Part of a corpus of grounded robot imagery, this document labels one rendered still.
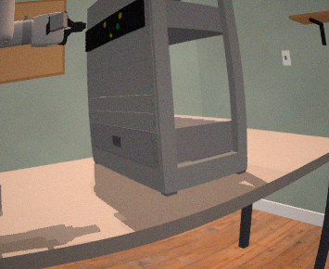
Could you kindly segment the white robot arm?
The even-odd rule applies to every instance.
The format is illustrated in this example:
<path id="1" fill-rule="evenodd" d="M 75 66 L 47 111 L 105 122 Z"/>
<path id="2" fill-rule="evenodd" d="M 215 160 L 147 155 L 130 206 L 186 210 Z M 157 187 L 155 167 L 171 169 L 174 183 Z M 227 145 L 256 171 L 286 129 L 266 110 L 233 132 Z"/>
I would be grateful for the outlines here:
<path id="1" fill-rule="evenodd" d="M 25 16 L 24 20 L 14 21 L 14 12 L 15 0 L 0 0 L 0 48 L 29 45 L 31 42 L 32 19 Z M 49 17 L 46 35 L 65 28 L 68 28 L 68 13 L 58 13 Z M 12 31 L 14 31 L 13 37 Z"/>

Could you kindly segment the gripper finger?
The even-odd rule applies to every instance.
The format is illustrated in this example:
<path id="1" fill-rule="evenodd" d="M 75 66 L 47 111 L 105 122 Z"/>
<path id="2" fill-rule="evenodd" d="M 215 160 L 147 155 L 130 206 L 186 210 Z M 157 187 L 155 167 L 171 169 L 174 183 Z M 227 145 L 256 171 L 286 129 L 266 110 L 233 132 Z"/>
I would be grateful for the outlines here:
<path id="1" fill-rule="evenodd" d="M 82 32 L 82 30 L 84 30 L 86 28 L 86 26 L 74 26 L 73 28 L 64 30 L 64 39 L 62 41 L 62 43 L 60 43 L 59 45 L 65 45 L 67 42 L 67 38 L 68 36 L 72 33 L 72 32 Z"/>
<path id="2" fill-rule="evenodd" d="M 68 27 L 73 28 L 74 26 L 85 26 L 86 23 L 82 23 L 82 21 L 79 22 L 73 22 L 68 18 Z"/>

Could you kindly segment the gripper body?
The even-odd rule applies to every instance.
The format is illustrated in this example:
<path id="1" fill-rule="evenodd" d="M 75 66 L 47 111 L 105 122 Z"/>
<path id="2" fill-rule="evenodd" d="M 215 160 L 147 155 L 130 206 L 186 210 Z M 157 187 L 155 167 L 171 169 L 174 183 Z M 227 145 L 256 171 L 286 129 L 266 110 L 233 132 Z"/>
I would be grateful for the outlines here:
<path id="1" fill-rule="evenodd" d="M 30 42 L 31 47 L 57 46 L 58 44 L 62 43 L 64 29 L 58 30 L 56 32 L 50 32 L 48 35 L 46 35 L 46 24 L 49 21 L 48 18 L 58 13 L 61 12 L 44 14 L 32 18 L 32 38 Z"/>

